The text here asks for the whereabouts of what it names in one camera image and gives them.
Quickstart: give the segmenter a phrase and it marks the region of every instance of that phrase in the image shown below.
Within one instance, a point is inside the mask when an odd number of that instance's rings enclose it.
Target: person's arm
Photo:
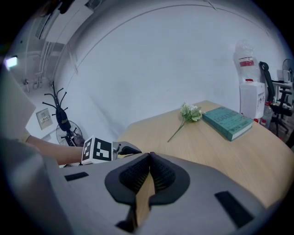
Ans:
[[[33,136],[30,136],[26,143],[36,147],[41,155],[55,158],[59,165],[81,162],[82,147],[56,145]]]

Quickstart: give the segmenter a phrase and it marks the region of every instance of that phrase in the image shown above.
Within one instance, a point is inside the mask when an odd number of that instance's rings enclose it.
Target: wooden table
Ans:
[[[195,104],[203,112],[219,105],[203,101]],[[142,152],[158,152],[218,169],[251,191],[265,207],[287,192],[294,176],[294,153],[273,133],[253,122],[253,127],[230,142],[205,121],[179,128],[180,110],[174,110],[131,124],[119,141],[128,141]],[[137,218],[140,224],[149,213],[148,198],[154,194],[149,174],[137,194]]]

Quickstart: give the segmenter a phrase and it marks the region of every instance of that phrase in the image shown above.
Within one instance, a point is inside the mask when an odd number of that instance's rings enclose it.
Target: teal book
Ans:
[[[218,130],[229,141],[244,134],[252,127],[253,120],[225,107],[202,114],[202,119]]]

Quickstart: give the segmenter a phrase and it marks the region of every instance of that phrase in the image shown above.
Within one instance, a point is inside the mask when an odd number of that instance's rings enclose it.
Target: black chair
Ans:
[[[268,65],[265,62],[259,62],[260,68],[264,73],[264,76],[266,78],[266,83],[267,83],[267,89],[268,89],[268,95],[267,95],[267,101],[272,102],[273,98],[275,96],[275,89],[274,89],[274,85],[272,84],[272,79],[271,79],[271,75],[270,72],[268,71]],[[280,92],[282,93],[281,99],[279,99],[280,101],[280,105],[276,106],[276,105],[272,105],[271,104],[271,108],[273,110],[273,112],[276,114],[276,117],[273,117],[271,119],[272,123],[276,124],[277,127],[277,134],[276,136],[278,136],[278,125],[281,125],[282,127],[284,127],[286,129],[286,134],[288,133],[289,129],[285,126],[285,124],[282,122],[282,118],[284,115],[286,116],[292,116],[292,110],[289,110],[287,108],[283,108],[283,104],[287,104],[289,105],[286,101],[286,95],[291,95],[292,92],[290,91],[286,91],[286,88],[283,88],[282,90],[280,90]]]

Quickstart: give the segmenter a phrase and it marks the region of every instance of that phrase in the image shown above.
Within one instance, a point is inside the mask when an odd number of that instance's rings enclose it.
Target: white sleeve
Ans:
[[[20,140],[35,108],[12,74],[3,66],[0,75],[1,136]]]

